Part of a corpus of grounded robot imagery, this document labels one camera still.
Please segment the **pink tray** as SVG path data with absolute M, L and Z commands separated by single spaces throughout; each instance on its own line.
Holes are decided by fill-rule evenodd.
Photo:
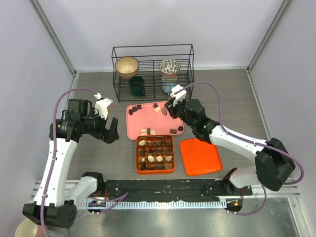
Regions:
M 180 135 L 184 132 L 184 123 L 173 119 L 170 115 L 164 116 L 160 111 L 165 102 L 150 102 L 134 104 L 126 107 L 126 134 L 130 140 L 144 135 L 147 129 L 153 130 L 156 135 Z

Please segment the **orange box lid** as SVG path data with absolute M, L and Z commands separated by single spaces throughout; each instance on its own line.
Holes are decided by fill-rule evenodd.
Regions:
M 223 169 L 222 161 L 215 145 L 198 139 L 184 140 L 179 143 L 185 173 L 198 176 Z

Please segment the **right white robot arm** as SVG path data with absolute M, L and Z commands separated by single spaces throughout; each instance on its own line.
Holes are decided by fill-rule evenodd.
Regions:
M 276 192 L 296 168 L 278 139 L 265 141 L 231 131 L 207 117 L 198 99 L 176 101 L 169 98 L 164 106 L 172 118 L 179 118 L 188 125 L 198 140 L 224 147 L 253 162 L 251 167 L 234 168 L 226 175 L 223 189 L 229 195 L 252 185 L 262 185 Z

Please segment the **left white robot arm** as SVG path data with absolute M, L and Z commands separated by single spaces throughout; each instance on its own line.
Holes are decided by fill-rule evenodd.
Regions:
M 65 191 L 73 154 L 84 134 L 111 144 L 119 139 L 118 119 L 106 128 L 112 100 L 102 98 L 93 105 L 89 100 L 70 99 L 60 119 L 50 126 L 49 154 L 39 190 L 32 203 L 25 204 L 23 215 L 35 224 L 70 228 L 77 208 L 89 196 L 100 197 L 106 187 L 102 173 L 85 172 L 78 183 Z

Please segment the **orange chocolate box tray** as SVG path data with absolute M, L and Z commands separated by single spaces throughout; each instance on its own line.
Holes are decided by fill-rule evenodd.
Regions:
M 175 170 L 175 152 L 171 135 L 147 135 L 136 138 L 136 171 L 143 175 L 171 174 Z

